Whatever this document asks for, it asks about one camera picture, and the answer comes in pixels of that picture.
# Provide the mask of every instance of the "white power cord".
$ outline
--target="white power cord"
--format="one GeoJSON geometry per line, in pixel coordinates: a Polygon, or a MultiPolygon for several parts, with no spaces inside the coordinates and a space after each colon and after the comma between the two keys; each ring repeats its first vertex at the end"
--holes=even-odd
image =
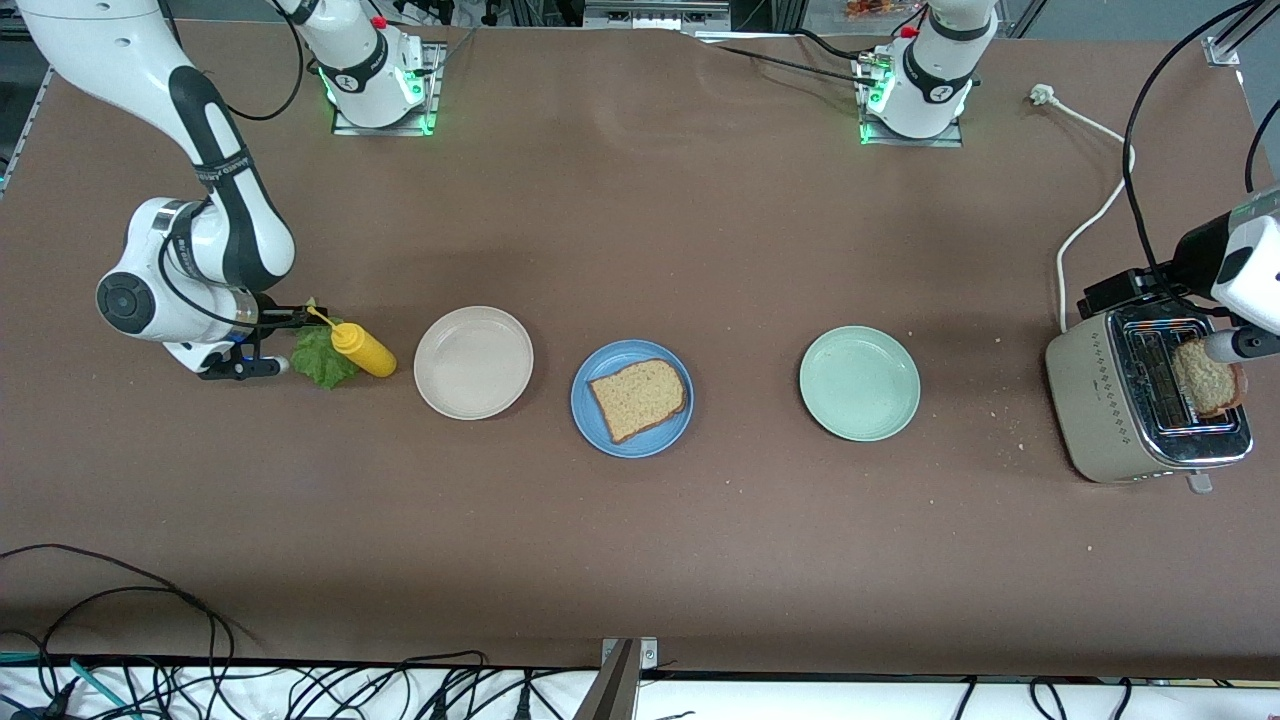
{"type": "MultiPolygon", "coordinates": [[[[1028,97],[1030,99],[1032,105],[1037,105],[1037,106],[1039,106],[1039,105],[1048,105],[1051,108],[1057,108],[1059,110],[1061,110],[1061,111],[1066,113],[1068,115],[1070,115],[1070,117],[1080,120],[1082,123],[1084,123],[1084,124],[1087,124],[1087,126],[1089,126],[1089,127],[1092,127],[1094,129],[1098,129],[1101,132],[1105,132],[1106,135],[1110,135],[1111,137],[1114,137],[1116,140],[1116,142],[1120,142],[1120,143],[1124,142],[1124,136],[1121,136],[1120,133],[1112,131],[1111,128],[1108,128],[1108,127],[1106,127],[1106,126],[1103,126],[1101,123],[1091,120],[1089,118],[1085,118],[1084,115],[1082,115],[1082,114],[1076,113],[1075,110],[1073,110],[1073,109],[1068,108],[1066,105],[1064,105],[1061,100],[1059,100],[1057,97],[1053,96],[1053,87],[1052,86],[1048,86],[1048,85],[1037,85],[1036,87],[1032,88],[1032,91],[1028,95],[1028,97]]],[[[1137,161],[1138,161],[1138,151],[1134,150],[1133,147],[1130,147],[1129,149],[1129,172],[1130,173],[1133,172],[1133,167],[1134,167],[1134,164],[1137,161]]],[[[1124,181],[1123,179],[1120,181],[1120,184],[1117,184],[1116,188],[1111,192],[1111,196],[1107,197],[1107,201],[1102,204],[1102,208],[1100,208],[1098,211],[1094,213],[1092,218],[1089,218],[1088,220],[1084,220],[1084,223],[1082,223],[1080,227],[1075,228],[1075,231],[1073,231],[1071,234],[1066,236],[1066,240],[1062,241],[1062,246],[1057,249],[1057,258],[1053,260],[1053,266],[1057,270],[1057,327],[1064,333],[1066,332],[1066,273],[1062,269],[1062,258],[1066,256],[1066,251],[1068,251],[1069,247],[1071,247],[1071,243],[1075,242],[1075,238],[1078,238],[1082,234],[1084,234],[1084,231],[1087,231],[1091,227],[1093,227],[1093,223],[1098,222],[1100,219],[1102,219],[1102,215],[1107,214],[1107,210],[1111,209],[1111,205],[1115,204],[1116,197],[1120,197],[1121,192],[1124,192],[1124,181]]]]}

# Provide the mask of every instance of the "mint green plate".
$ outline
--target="mint green plate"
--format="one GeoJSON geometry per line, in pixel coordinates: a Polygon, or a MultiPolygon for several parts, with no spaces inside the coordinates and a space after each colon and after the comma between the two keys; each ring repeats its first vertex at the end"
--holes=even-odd
{"type": "Polygon", "coordinates": [[[800,364],[800,396],[822,427],[845,439],[873,442],[911,421],[920,406],[920,373],[892,337],[849,325],[809,346],[800,364]]]}

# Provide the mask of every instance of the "white plate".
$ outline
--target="white plate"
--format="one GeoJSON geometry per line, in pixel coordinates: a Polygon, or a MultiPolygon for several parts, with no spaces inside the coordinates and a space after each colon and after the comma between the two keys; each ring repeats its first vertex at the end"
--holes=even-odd
{"type": "Polygon", "coordinates": [[[534,343],[497,307],[462,307],[440,318],[417,343],[413,382],[435,411],[456,420],[502,413],[534,374],[534,343]]]}

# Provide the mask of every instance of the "gray floor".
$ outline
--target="gray floor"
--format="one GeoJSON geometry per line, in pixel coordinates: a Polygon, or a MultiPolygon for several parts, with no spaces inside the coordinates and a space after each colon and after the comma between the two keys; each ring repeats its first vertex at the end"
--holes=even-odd
{"type": "MultiPolygon", "coordinates": [[[[1010,8],[1028,0],[1009,0],[1010,8]]],[[[1028,37],[1057,40],[1153,40],[1172,42],[1234,0],[1050,0],[1028,37]]],[[[172,0],[182,17],[278,19],[264,0],[172,0]]],[[[842,17],[845,0],[810,0],[809,22],[819,32],[847,31],[829,18],[842,17]]],[[[1249,40],[1240,53],[1245,95],[1254,120],[1280,97],[1280,18],[1249,40]]],[[[29,44],[0,42],[0,155],[8,158],[26,118],[26,105],[44,74],[29,44]]],[[[1266,138],[1271,167],[1280,167],[1280,119],[1266,138]]]]}

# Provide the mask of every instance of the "blue plate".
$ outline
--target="blue plate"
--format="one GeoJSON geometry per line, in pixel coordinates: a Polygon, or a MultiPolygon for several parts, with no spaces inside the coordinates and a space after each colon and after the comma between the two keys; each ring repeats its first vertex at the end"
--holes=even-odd
{"type": "Polygon", "coordinates": [[[689,370],[680,357],[666,347],[646,340],[620,340],[596,350],[582,363],[577,377],[573,378],[570,405],[579,432],[600,452],[614,457],[649,457],[671,447],[689,427],[689,420],[694,416],[694,380],[689,378],[689,370]],[[609,438],[609,428],[604,424],[604,414],[600,413],[600,406],[586,383],[654,357],[671,363],[671,366],[680,373],[680,379],[685,382],[685,409],[657,428],[649,428],[626,442],[614,445],[609,438]]]}

